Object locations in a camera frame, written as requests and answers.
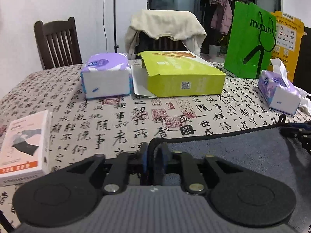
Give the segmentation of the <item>purple and grey towel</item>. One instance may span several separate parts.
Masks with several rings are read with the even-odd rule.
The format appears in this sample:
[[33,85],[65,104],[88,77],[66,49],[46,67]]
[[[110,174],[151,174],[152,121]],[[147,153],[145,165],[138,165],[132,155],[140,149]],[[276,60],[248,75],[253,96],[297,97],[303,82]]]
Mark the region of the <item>purple and grey towel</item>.
[[[248,228],[287,224],[310,232],[310,154],[295,138],[280,134],[277,124],[226,134],[189,138],[155,138],[147,150],[147,183],[156,184],[156,152],[161,143],[170,151],[191,154],[207,184],[203,194],[226,221]],[[180,183],[165,175],[163,184]]]

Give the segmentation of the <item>crumpled white tissue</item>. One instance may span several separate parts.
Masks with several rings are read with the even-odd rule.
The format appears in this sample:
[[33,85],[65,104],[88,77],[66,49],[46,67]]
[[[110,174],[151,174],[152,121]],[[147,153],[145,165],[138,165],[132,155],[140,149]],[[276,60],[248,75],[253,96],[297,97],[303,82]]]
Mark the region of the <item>crumpled white tissue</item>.
[[296,87],[296,90],[299,93],[299,98],[301,99],[299,109],[306,115],[311,116],[311,102],[310,99],[308,98],[310,94],[299,87]]

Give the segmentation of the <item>open purple tissue pack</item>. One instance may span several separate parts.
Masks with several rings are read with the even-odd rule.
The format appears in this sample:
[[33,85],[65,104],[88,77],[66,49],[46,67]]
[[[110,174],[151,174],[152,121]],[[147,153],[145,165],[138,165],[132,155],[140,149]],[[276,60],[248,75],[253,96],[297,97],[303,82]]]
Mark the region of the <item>open purple tissue pack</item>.
[[273,71],[262,70],[258,87],[267,105],[277,111],[295,115],[301,96],[292,82],[287,78],[286,67],[279,58],[270,60]]

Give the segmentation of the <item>black paper bag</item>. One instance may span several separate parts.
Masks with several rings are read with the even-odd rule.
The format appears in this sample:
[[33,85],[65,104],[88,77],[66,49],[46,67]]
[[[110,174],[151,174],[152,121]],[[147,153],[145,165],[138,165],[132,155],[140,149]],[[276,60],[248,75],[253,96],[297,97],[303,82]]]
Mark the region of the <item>black paper bag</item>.
[[311,91],[311,29],[304,27],[293,84],[310,94]]

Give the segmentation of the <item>calligraphy print tablecloth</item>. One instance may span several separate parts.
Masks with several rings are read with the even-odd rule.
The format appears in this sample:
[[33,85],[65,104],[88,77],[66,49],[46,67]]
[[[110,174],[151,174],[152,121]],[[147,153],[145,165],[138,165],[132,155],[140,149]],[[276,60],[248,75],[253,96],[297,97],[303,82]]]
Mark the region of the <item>calligraphy print tablecloth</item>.
[[49,169],[55,171],[96,153],[114,157],[153,138],[213,135],[275,124],[255,79],[226,74],[220,95],[119,96],[85,99],[80,66],[29,75],[1,101],[1,134],[11,121],[42,110],[52,116]]

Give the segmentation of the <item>yellow plastic bag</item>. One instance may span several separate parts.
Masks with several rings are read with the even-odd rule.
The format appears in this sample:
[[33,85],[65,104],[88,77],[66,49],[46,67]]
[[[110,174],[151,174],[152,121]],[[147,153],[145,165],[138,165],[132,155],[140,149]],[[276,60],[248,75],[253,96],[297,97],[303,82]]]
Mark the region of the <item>yellow plastic bag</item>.
[[276,10],[276,46],[272,58],[279,58],[286,67],[287,77],[293,82],[298,62],[304,23],[287,13]]

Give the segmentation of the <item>white pink flat box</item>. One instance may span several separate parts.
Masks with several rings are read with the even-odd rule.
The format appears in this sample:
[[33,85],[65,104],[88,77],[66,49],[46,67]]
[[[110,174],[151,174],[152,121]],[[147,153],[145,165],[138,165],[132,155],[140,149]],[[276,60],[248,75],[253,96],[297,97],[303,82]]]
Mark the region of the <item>white pink flat box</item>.
[[14,120],[1,147],[1,186],[18,185],[49,173],[52,113],[49,110]]

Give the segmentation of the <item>closed purple tissue pack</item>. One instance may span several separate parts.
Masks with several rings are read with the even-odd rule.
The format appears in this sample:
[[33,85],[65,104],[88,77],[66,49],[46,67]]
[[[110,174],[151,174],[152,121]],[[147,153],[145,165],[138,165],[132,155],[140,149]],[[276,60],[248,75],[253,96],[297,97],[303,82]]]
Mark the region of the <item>closed purple tissue pack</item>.
[[91,56],[81,70],[86,99],[130,95],[132,72],[125,53],[99,53]]

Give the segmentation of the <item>green mucun paper bag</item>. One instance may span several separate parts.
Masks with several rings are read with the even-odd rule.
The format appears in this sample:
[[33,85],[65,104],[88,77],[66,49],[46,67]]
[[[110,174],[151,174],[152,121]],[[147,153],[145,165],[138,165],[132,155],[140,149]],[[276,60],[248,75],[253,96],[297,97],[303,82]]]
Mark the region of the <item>green mucun paper bag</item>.
[[276,17],[254,3],[235,2],[224,68],[239,78],[258,79],[276,46]]

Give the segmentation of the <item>yellow-green cardboard box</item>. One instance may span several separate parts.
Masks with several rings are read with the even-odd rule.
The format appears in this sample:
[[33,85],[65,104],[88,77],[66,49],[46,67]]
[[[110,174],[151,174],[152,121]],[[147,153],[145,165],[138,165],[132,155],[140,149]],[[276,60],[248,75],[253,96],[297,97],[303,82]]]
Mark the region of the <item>yellow-green cardboard box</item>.
[[134,93],[149,98],[218,95],[226,74],[192,52],[144,51],[132,65]]

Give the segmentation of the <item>dark wooden chair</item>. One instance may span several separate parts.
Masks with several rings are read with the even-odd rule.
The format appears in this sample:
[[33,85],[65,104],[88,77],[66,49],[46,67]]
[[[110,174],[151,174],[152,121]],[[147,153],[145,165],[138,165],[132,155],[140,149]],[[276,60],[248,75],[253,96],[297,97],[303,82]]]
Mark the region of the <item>dark wooden chair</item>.
[[44,70],[82,63],[75,18],[34,24],[38,54]]

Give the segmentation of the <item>studio lamp on stand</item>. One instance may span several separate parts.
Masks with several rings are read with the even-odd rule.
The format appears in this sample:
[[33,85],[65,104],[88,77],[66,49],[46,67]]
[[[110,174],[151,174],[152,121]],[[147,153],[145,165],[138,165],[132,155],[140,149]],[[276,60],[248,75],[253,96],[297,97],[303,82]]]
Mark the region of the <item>studio lamp on stand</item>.
[[[118,42],[117,42],[117,26],[116,26],[116,0],[113,0],[112,2],[112,15],[113,15],[113,43],[114,43],[114,52],[118,52]],[[108,41],[107,41],[107,31],[105,27],[105,0],[102,0],[102,26],[103,26],[103,31],[104,31],[104,40],[105,40],[105,50],[108,52]]]

